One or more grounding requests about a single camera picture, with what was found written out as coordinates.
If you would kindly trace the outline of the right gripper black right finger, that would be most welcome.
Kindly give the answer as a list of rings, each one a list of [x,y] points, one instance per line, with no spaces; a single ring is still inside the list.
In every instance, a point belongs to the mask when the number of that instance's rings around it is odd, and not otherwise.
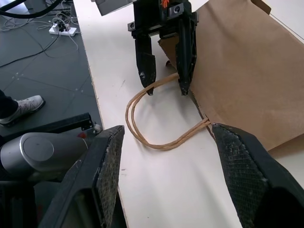
[[[304,189],[252,134],[214,123],[212,131],[237,216],[244,228],[302,228]]]

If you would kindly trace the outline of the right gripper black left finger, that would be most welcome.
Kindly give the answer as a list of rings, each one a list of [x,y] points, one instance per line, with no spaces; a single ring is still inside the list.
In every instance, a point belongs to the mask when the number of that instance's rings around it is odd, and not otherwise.
[[[118,193],[124,126],[102,131],[67,171],[39,227],[109,228]]]

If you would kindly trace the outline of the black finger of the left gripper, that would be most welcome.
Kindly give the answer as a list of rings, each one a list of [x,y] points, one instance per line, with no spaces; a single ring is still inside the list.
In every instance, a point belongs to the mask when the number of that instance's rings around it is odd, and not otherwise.
[[[135,39],[136,64],[141,84],[144,88],[156,80],[156,62],[152,54],[149,35],[138,35]]]
[[[179,42],[175,46],[179,86],[182,95],[187,95],[197,60],[195,19],[185,17],[179,20]]]

